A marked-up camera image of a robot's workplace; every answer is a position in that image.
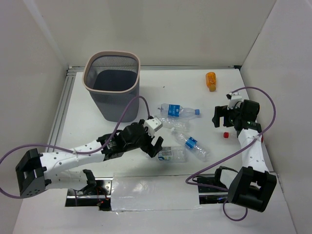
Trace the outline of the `orange plastic bottle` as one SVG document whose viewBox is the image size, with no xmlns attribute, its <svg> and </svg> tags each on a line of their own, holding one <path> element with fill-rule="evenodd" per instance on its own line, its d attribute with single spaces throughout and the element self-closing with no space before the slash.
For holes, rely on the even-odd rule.
<svg viewBox="0 0 312 234">
<path fill-rule="evenodd" d="M 205 76 L 206 85 L 210 92 L 214 92 L 216 90 L 216 75 L 214 72 L 208 72 Z"/>
</svg>

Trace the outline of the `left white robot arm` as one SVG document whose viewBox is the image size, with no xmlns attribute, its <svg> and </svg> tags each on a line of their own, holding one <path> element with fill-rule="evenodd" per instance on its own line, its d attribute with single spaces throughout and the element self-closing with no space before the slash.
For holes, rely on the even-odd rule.
<svg viewBox="0 0 312 234">
<path fill-rule="evenodd" d="M 20 197 L 33 197 L 49 189 L 92 194 L 97 186 L 92 171 L 75 171 L 75 168 L 119 158 L 135 149 L 141 149 L 153 158 L 162 150 L 162 137 L 152 144 L 155 133 L 161 128 L 162 122 L 156 117 L 142 119 L 118 130 L 113 137 L 103 135 L 70 152 L 40 154 L 37 149 L 28 150 L 16 166 Z"/>
</svg>

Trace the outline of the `crushed clear bottle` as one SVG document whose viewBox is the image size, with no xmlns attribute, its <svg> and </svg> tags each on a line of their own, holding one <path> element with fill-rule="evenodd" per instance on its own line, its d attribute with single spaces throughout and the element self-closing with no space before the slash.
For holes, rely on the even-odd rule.
<svg viewBox="0 0 312 234">
<path fill-rule="evenodd" d="M 185 163 L 187 162 L 186 150 L 182 146 L 166 146 L 158 152 L 159 161 L 168 163 Z"/>
</svg>

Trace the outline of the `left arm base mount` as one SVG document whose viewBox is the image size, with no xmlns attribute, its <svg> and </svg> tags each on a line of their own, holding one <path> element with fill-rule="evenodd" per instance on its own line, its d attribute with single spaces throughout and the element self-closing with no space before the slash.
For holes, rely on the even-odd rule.
<svg viewBox="0 0 312 234">
<path fill-rule="evenodd" d="M 90 177 L 91 181 L 81 190 L 68 189 L 65 207 L 97 207 L 111 211 L 113 177 Z"/>
</svg>

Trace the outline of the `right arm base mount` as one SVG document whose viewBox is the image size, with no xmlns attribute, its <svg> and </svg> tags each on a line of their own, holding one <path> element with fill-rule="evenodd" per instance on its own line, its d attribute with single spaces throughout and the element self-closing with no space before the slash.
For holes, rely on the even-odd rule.
<svg viewBox="0 0 312 234">
<path fill-rule="evenodd" d="M 224 193 L 224 197 L 219 199 L 225 203 L 250 208 L 251 203 L 257 200 L 254 192 L 258 191 L 257 188 L 251 186 L 253 180 L 251 171 L 251 168 L 245 167 L 239 172 L 228 168 L 219 168 L 215 171 L 214 177 L 194 174 L 190 176 L 194 183 L 189 181 L 187 183 L 198 186 L 200 193 Z"/>
</svg>

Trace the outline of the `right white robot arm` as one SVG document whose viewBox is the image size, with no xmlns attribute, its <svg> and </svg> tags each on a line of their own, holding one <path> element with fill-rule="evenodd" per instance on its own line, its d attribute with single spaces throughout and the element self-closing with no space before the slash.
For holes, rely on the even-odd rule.
<svg viewBox="0 0 312 234">
<path fill-rule="evenodd" d="M 225 127 L 234 127 L 242 155 L 242 168 L 237 172 L 227 167 L 216 169 L 213 186 L 218 191 L 228 189 L 228 201 L 258 212 L 265 211 L 277 184 L 276 176 L 269 173 L 265 164 L 261 125 L 256 122 L 260 105 L 251 100 L 230 101 L 229 105 L 216 106 L 212 122 L 217 128 L 220 118 Z"/>
</svg>

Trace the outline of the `crushed blue label bottle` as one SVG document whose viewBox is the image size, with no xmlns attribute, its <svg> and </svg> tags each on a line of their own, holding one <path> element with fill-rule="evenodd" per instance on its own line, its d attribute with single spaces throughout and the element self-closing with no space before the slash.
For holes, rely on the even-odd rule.
<svg viewBox="0 0 312 234">
<path fill-rule="evenodd" d="M 210 155 L 209 149 L 195 138 L 176 128 L 171 129 L 171 135 L 177 143 L 185 146 L 197 159 L 202 162 L 208 161 Z"/>
</svg>

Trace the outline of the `blue cap water bottle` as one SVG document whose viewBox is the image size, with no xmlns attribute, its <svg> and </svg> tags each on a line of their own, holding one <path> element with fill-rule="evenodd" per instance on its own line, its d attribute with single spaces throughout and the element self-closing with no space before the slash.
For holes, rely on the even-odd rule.
<svg viewBox="0 0 312 234">
<path fill-rule="evenodd" d="M 199 109 L 184 108 L 178 104 L 163 103 L 157 108 L 163 117 L 190 120 L 200 116 Z"/>
</svg>

